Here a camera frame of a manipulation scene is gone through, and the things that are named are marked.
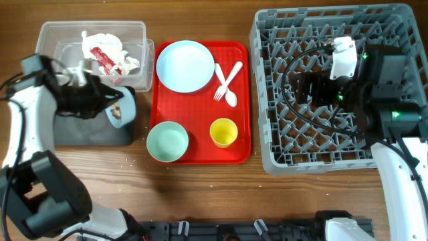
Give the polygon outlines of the red snack wrapper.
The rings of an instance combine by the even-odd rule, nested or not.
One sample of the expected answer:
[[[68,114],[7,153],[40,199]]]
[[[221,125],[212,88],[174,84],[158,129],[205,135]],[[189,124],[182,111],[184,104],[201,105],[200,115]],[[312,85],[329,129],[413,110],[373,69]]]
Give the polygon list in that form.
[[[104,75],[121,75],[122,70],[99,47],[92,48],[90,53],[96,58]]]

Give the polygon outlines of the white tissue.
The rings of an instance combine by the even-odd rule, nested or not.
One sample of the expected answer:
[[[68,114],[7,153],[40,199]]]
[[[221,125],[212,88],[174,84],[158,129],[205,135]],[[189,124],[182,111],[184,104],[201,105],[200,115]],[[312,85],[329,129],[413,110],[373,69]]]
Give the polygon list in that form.
[[[82,51],[85,59],[91,59],[97,62],[96,58],[90,53],[90,50],[99,47],[122,70],[121,75],[128,75],[132,70],[140,67],[140,61],[128,55],[128,52],[123,49],[122,42],[115,35],[109,33],[88,35],[87,31],[83,31],[81,36]]]

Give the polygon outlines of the light green bowl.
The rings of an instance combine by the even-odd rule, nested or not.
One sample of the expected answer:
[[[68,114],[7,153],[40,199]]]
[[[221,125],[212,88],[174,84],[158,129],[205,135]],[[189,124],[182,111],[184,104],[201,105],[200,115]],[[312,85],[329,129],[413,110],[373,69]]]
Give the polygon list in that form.
[[[173,121],[155,125],[146,138],[146,147],[151,157],[162,163],[180,159],[189,146],[187,131]]]

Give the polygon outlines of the light blue plate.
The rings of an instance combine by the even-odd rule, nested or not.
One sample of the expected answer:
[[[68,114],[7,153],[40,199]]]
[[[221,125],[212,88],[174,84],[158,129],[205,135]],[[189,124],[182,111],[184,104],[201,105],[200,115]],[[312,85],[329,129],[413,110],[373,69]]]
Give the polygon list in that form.
[[[178,93],[202,89],[211,80],[214,67],[215,60],[208,48],[191,40],[169,44],[156,61],[160,82]]]

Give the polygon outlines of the white plastic fork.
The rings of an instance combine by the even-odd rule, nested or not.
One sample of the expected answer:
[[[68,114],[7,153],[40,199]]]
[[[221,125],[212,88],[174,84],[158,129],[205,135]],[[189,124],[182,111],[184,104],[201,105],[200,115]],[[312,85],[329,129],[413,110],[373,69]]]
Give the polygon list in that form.
[[[226,95],[227,91],[229,90],[228,89],[229,84],[237,76],[237,74],[239,73],[242,67],[243,67],[242,62],[240,61],[236,62],[229,76],[227,77],[227,79],[225,79],[220,64],[215,63],[215,73],[218,79],[220,80],[221,85],[217,88],[215,92],[215,95],[213,98],[214,100],[219,101],[223,96]]]

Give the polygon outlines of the yellow plastic cup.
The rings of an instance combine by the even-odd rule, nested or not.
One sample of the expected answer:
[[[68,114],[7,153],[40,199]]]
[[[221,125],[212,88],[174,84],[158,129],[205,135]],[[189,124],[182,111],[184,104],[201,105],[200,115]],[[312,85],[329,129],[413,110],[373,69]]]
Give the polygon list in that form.
[[[218,118],[209,129],[213,142],[220,148],[230,146],[238,136],[237,125],[228,118]]]

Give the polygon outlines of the blue bowl with food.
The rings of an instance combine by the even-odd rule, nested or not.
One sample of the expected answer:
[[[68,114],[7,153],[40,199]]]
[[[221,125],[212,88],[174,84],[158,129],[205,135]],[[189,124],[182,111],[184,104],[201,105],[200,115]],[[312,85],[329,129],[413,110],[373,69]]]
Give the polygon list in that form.
[[[136,103],[134,95],[131,93],[131,90],[125,86],[113,86],[112,88],[121,91],[124,96],[118,101],[121,107],[122,118],[120,120],[115,119],[111,114],[111,106],[105,109],[106,115],[110,123],[117,129],[124,127],[125,125],[131,123],[136,117]]]

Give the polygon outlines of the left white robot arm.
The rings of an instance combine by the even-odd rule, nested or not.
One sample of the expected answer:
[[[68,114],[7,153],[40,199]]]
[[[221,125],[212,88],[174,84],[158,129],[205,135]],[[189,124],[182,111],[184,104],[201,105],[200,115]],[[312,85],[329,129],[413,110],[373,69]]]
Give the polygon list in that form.
[[[128,212],[94,203],[85,185],[56,157],[57,116],[88,120],[120,100],[129,86],[105,85],[85,64],[56,72],[56,60],[32,54],[1,88],[11,111],[9,148],[1,167],[1,229],[12,221],[30,240],[77,235],[93,240],[149,240]]]

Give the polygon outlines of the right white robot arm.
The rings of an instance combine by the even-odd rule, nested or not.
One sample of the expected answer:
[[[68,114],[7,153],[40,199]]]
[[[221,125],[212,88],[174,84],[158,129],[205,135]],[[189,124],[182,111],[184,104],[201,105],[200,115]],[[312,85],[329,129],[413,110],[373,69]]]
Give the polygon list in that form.
[[[371,142],[381,176],[393,240],[427,239],[427,121],[416,102],[402,100],[406,56],[395,46],[331,42],[321,47],[332,67],[291,74],[296,102],[311,98],[318,107],[335,104],[352,112],[357,130],[348,136]]]

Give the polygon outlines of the grey dishwasher rack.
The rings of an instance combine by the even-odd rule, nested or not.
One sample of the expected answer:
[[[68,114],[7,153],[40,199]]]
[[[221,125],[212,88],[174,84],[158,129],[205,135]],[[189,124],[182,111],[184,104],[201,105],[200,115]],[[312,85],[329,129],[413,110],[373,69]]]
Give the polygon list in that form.
[[[407,57],[402,99],[427,108],[427,56],[413,10],[404,3],[262,9],[254,17],[249,40],[259,105],[262,163],[271,175],[323,173],[375,167],[362,139],[326,131],[334,119],[355,130],[356,117],[334,106],[297,105],[289,84],[291,72],[325,70],[332,60],[304,51],[348,35],[361,51],[365,44],[401,48]]]

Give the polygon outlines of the food scraps and rice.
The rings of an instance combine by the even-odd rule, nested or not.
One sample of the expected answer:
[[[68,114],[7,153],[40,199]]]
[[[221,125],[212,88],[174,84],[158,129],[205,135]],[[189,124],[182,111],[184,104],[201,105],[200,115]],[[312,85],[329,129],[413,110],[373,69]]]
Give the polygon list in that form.
[[[121,114],[121,107],[120,107],[120,103],[119,102],[115,102],[112,106],[111,106],[111,114],[115,119],[120,120],[122,118],[122,114]]]

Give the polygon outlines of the clear plastic bin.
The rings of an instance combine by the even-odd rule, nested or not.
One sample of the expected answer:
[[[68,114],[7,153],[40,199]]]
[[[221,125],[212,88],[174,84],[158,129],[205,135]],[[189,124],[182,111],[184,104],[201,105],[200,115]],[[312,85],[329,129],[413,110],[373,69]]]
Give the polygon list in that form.
[[[122,42],[122,47],[141,67],[127,76],[104,75],[98,63],[92,70],[106,85],[131,86],[137,92],[148,92],[152,87],[154,72],[154,43],[146,36],[146,26],[141,21],[49,21],[42,25],[35,52],[59,60],[67,67],[76,67],[84,59],[82,32],[89,36],[99,33],[112,34]]]

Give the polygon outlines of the white plastic spoon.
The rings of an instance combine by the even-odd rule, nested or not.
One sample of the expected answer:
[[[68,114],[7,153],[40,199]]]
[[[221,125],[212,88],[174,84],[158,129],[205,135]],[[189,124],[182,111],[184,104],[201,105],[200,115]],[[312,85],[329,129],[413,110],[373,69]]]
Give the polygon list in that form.
[[[221,82],[225,82],[225,77],[223,75],[221,66],[218,63],[215,64],[215,73]],[[232,107],[237,106],[237,97],[236,97],[235,93],[232,92],[231,90],[229,90],[229,89],[226,90],[225,99],[230,106],[232,106]]]

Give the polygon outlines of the red plastic tray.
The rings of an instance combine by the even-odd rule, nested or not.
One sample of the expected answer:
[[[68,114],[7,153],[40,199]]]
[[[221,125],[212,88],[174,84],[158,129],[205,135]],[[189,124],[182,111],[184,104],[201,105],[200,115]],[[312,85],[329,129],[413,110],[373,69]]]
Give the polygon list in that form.
[[[155,60],[162,50],[174,42],[164,42],[155,51]],[[185,154],[175,161],[177,165],[238,164],[251,153],[251,105],[249,91],[248,55],[245,46],[237,41],[201,41],[212,53],[215,63],[220,64],[224,74],[232,71],[236,62],[243,63],[230,89],[237,95],[237,106],[231,107],[225,100],[213,99],[220,81],[215,72],[202,89],[191,93],[169,90],[155,72],[152,86],[152,109],[150,125],[173,121],[179,123],[189,136]],[[220,148],[214,144],[209,127],[218,118],[232,120],[238,128],[237,140],[230,147]]]

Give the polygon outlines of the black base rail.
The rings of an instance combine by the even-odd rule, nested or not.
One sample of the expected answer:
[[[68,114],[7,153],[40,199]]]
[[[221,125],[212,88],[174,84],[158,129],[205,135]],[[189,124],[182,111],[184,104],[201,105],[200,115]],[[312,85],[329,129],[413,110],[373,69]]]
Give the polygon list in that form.
[[[240,240],[322,240],[320,226],[309,220],[266,222],[267,230],[260,234],[254,222],[213,223],[141,222],[150,240],[164,241],[222,241],[226,234]]]

